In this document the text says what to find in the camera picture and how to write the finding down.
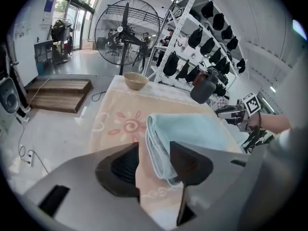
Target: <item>wooden pallet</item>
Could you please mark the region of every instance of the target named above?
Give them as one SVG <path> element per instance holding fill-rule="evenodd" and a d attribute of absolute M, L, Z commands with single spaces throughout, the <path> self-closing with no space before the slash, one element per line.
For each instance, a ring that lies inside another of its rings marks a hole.
<path fill-rule="evenodd" d="M 27 101 L 45 81 L 36 81 L 28 88 Z M 77 113 L 91 90 L 90 80 L 49 80 L 31 102 L 32 108 Z"/>

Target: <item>table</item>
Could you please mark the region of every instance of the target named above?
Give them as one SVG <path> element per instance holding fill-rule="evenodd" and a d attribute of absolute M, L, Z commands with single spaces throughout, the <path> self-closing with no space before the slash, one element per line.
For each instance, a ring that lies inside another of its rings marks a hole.
<path fill-rule="evenodd" d="M 171 187 L 153 170 L 145 145 L 146 117 L 151 113 L 210 114 L 226 131 L 228 151 L 240 153 L 241 150 L 214 111 L 206 103 L 198 104 L 188 92 L 153 82 L 140 91 L 133 91 L 126 86 L 123 76 L 115 76 L 95 118 L 89 152 L 139 142 L 136 187 L 141 193 L 141 206 L 161 227 L 169 230 L 176 224 L 182 188 Z"/>

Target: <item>standing fan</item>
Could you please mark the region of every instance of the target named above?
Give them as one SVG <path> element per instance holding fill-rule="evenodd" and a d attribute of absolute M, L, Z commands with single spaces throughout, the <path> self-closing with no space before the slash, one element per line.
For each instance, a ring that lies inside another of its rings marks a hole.
<path fill-rule="evenodd" d="M 102 57 L 120 65 L 120 75 L 125 65 L 145 58 L 159 37 L 160 21 L 155 9 L 142 0 L 121 0 L 110 5 L 95 27 L 95 42 Z"/>

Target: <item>light blue towel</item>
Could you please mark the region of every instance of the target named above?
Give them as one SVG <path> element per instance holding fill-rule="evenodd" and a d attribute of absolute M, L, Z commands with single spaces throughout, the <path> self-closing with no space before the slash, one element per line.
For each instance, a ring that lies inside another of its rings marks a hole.
<path fill-rule="evenodd" d="M 226 131 L 212 115 L 159 114 L 146 120 L 145 142 L 158 178 L 166 179 L 172 186 L 180 184 L 170 162 L 170 142 L 185 142 L 214 150 L 226 150 Z"/>

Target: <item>gray floor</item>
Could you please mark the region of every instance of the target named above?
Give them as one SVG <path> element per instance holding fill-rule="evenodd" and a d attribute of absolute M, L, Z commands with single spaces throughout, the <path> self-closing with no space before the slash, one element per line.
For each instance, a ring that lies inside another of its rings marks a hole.
<path fill-rule="evenodd" d="M 137 72 L 139 63 L 135 66 L 124 66 L 123 72 Z M 77 74 L 100 75 L 113 77 L 118 75 L 120 66 L 107 62 L 98 51 L 81 50 L 74 52 L 65 64 L 49 66 L 43 75 Z"/>

